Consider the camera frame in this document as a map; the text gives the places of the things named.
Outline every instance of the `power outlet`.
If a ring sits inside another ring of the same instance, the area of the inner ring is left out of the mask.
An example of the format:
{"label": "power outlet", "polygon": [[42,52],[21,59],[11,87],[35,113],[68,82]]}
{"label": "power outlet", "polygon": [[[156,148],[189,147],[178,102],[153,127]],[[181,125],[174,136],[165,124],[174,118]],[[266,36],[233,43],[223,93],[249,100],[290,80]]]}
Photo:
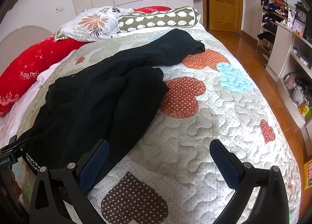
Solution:
{"label": "power outlet", "polygon": [[56,11],[57,11],[57,12],[60,12],[60,11],[62,11],[62,10],[63,10],[63,7],[56,8]]}

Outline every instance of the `quilt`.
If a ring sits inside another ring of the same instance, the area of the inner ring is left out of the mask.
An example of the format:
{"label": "quilt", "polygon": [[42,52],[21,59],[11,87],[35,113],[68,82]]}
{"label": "quilt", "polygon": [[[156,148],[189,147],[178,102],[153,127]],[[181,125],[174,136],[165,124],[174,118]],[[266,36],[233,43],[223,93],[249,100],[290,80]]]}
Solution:
{"label": "quilt", "polygon": [[[189,55],[181,64],[160,67],[169,92],[136,146],[89,193],[90,202],[111,224],[211,224],[234,194],[209,154],[210,142],[218,138],[241,162],[256,168],[280,168],[290,223],[296,223],[299,169],[268,103],[216,38],[202,30],[184,30],[205,44],[205,52]],[[24,114],[18,137],[32,127],[49,85],[57,78],[77,73],[118,51],[145,45],[168,31],[81,47],[43,84]],[[23,160],[13,170],[28,208],[35,176]],[[247,219],[258,191],[254,189],[239,223]],[[73,207],[67,207],[73,220],[80,223]]]}

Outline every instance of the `red pillow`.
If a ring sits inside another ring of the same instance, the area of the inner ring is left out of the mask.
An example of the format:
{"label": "red pillow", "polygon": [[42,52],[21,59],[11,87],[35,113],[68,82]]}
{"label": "red pillow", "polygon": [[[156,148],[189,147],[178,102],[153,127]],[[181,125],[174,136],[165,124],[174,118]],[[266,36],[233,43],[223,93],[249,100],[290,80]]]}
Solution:
{"label": "red pillow", "polygon": [[10,111],[38,74],[86,43],[72,38],[54,42],[53,35],[22,52],[0,76],[0,117]]}
{"label": "red pillow", "polygon": [[168,10],[171,10],[171,8],[165,7],[165,6],[150,6],[150,7],[144,7],[144,8],[139,8],[139,9],[133,9],[133,10],[144,12],[144,13],[153,13],[155,11],[168,11]]}

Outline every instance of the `blue gripper pad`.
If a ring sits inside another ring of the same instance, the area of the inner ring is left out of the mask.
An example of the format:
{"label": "blue gripper pad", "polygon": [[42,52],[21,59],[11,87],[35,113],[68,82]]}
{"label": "blue gripper pad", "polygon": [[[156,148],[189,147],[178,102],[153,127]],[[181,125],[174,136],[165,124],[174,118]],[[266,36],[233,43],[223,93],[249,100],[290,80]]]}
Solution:
{"label": "blue gripper pad", "polygon": [[79,173],[79,187],[82,191],[91,188],[99,170],[102,168],[108,153],[110,146],[108,141],[104,140],[90,160],[86,163],[83,169]]}
{"label": "blue gripper pad", "polygon": [[233,158],[233,156],[230,155],[234,154],[227,151],[223,145],[222,146],[224,147],[224,150],[222,150],[217,141],[222,144],[219,140],[213,140],[209,147],[210,155],[221,172],[221,175],[227,183],[227,186],[231,189],[238,190],[241,182],[241,174],[230,160],[230,158]]}

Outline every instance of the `black clock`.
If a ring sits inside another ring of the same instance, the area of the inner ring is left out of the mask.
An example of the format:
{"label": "black clock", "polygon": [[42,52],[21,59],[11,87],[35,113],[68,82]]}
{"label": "black clock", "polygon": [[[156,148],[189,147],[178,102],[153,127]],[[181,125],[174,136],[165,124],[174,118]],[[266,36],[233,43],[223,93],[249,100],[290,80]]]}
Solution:
{"label": "black clock", "polygon": [[303,24],[307,24],[307,10],[305,9],[302,2],[298,2],[295,4],[296,6],[296,16],[295,19],[302,22]]}

